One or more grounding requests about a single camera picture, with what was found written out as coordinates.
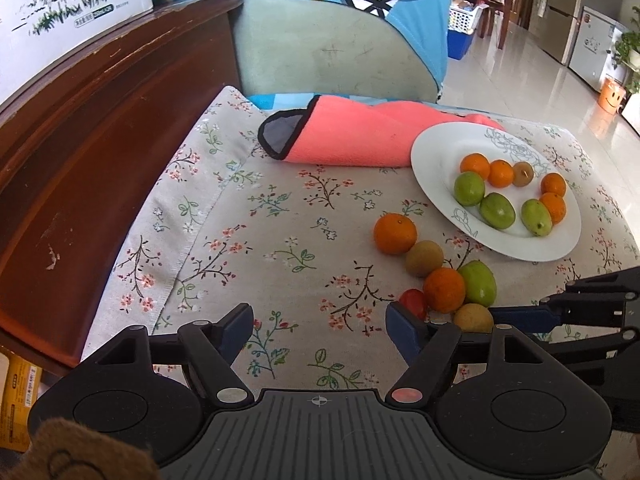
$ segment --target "barcode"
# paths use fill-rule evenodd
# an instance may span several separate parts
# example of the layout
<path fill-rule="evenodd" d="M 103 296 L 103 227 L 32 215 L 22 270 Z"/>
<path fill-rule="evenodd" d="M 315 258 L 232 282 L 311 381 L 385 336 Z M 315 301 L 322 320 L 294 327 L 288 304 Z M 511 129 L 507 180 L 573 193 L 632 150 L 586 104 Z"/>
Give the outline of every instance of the barcode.
<path fill-rule="evenodd" d="M 24 396 L 24 405 L 30 408 L 33 404 L 33 385 L 36 381 L 36 372 L 38 369 L 32 366 L 29 370 L 29 380 L 27 381 L 27 394 Z"/>

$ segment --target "brown kiwi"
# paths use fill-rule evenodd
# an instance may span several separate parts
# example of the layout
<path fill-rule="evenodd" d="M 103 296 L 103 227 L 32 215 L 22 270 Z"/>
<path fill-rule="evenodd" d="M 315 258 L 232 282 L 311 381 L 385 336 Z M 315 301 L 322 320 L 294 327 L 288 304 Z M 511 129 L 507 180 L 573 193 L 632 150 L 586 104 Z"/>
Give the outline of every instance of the brown kiwi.
<path fill-rule="evenodd" d="M 533 180 L 534 171 L 528 162 L 517 162 L 513 165 L 513 185 L 525 187 Z"/>
<path fill-rule="evenodd" d="M 462 332 L 489 333 L 494 327 L 494 317 L 481 304 L 467 303 L 461 306 L 453 315 L 453 323 Z"/>
<path fill-rule="evenodd" d="M 444 263 L 442 248 L 431 240 L 422 240 L 415 244 L 404 258 L 404 268 L 417 278 L 426 278 Z"/>

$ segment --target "green plant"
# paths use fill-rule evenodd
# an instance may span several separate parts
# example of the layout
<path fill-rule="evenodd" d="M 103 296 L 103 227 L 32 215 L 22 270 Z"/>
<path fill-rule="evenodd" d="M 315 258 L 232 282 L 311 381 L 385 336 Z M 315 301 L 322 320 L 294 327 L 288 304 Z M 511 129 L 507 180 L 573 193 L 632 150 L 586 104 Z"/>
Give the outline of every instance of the green plant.
<path fill-rule="evenodd" d="M 631 18 L 631 23 L 637 30 L 624 32 L 616 41 L 615 52 L 612 54 L 612 60 L 616 67 L 623 63 L 629 65 L 629 53 L 633 50 L 640 51 L 640 7 L 633 6 L 632 8 L 636 17 Z M 633 71 L 631 79 L 626 84 L 626 90 L 630 94 L 637 94 L 640 91 L 640 74 L 638 72 Z"/>

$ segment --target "yellow box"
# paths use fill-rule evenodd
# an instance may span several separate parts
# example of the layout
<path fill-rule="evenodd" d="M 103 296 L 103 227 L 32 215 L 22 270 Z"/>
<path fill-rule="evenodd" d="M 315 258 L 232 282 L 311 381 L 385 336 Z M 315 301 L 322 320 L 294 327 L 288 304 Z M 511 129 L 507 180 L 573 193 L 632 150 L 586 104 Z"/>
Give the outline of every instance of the yellow box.
<path fill-rule="evenodd" d="M 0 447 L 25 452 L 30 439 L 27 418 L 38 398 L 42 368 L 0 347 Z"/>

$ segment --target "white flower pot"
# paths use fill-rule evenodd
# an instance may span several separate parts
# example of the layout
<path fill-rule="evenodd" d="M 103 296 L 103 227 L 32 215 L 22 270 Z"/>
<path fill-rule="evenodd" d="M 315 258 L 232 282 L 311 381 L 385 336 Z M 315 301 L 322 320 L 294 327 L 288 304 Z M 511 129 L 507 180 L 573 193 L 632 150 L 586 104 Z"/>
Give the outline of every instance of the white flower pot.
<path fill-rule="evenodd" d="M 637 50 L 629 51 L 629 65 L 640 68 L 640 53 Z"/>

